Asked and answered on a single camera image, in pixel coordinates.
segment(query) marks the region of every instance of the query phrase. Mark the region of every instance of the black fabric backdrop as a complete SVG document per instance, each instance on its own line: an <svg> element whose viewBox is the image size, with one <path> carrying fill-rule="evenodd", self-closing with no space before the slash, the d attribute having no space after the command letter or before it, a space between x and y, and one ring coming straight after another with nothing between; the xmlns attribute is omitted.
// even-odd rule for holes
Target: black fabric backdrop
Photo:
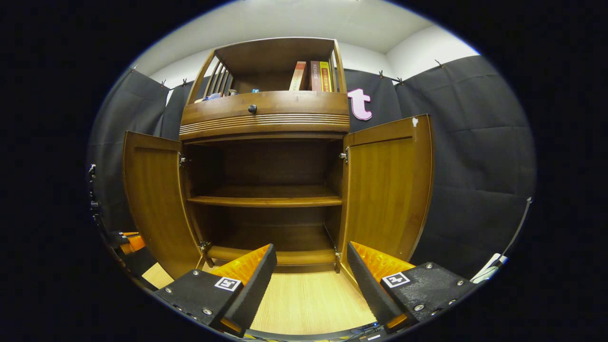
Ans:
<svg viewBox="0 0 608 342"><path fill-rule="evenodd" d="M352 115L351 132L430 114L435 178L429 215L411 263L436 262L472 277L513 236L536 179L534 145L515 95L481 56L433 68L393 86L378 74L345 69L348 89L370 96L371 119ZM197 98L209 81L205 77ZM168 89L138 73L113 87L95 120L89 162L97 164L95 192L110 231L134 231L122 186L126 130L178 140L193 82Z"/></svg>
<svg viewBox="0 0 608 342"><path fill-rule="evenodd" d="M435 175L429 215L411 263L472 277L511 240L536 182L525 113L481 56L395 85L404 117L431 116Z"/></svg>

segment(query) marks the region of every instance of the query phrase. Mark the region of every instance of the book spine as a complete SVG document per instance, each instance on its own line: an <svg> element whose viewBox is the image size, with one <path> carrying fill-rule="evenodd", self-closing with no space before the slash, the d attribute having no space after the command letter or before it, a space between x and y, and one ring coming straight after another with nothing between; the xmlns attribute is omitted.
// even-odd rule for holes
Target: book spine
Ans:
<svg viewBox="0 0 608 342"><path fill-rule="evenodd" d="M304 70L306 69L306 62L299 61L295 65L294 76L291 79L291 85L289 86L289 90L300 90L302 86L302 78L304 76Z"/></svg>
<svg viewBox="0 0 608 342"><path fill-rule="evenodd" d="M321 86L321 67L319 61L310 62L310 84L312 91L323 91Z"/></svg>
<svg viewBox="0 0 608 342"><path fill-rule="evenodd" d="M321 68L321 82L323 91L331 92L331 81L330 81L330 64L326 61L319 63Z"/></svg>

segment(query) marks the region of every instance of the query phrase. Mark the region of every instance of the wooden cabinet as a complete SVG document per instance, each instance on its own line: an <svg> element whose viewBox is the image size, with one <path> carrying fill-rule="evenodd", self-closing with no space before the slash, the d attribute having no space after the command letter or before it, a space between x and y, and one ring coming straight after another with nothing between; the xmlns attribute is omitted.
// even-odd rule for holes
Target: wooden cabinet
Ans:
<svg viewBox="0 0 608 342"><path fill-rule="evenodd" d="M335 41L321 41L336 51ZM252 42L244 44L251 49ZM294 54L293 66L324 56ZM276 246L278 265L335 263L353 283L348 241L409 260L432 186L427 115L346 134L348 104L340 92L273 90L194 101L184 109L181 141L125 135L131 213L172 277L268 243ZM252 102L259 104L256 114L246 111ZM333 121L342 116L346 121Z"/></svg>

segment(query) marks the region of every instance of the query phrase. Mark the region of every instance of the ceiling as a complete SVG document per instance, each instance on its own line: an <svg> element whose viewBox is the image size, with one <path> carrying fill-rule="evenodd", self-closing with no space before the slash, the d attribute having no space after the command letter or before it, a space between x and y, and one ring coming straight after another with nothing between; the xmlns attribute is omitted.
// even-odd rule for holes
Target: ceiling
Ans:
<svg viewBox="0 0 608 342"><path fill-rule="evenodd" d="M383 0L236 0L190 21L136 61L154 74L193 55L240 41L322 37L386 54L432 22Z"/></svg>

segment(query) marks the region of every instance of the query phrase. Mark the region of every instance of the yellow book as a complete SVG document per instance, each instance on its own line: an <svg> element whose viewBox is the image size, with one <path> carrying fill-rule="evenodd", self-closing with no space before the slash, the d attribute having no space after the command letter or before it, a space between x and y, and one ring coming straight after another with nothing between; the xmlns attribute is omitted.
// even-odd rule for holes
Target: yellow book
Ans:
<svg viewBox="0 0 608 342"><path fill-rule="evenodd" d="M320 61L319 66L321 67L321 89L331 92L330 64L326 61Z"/></svg>

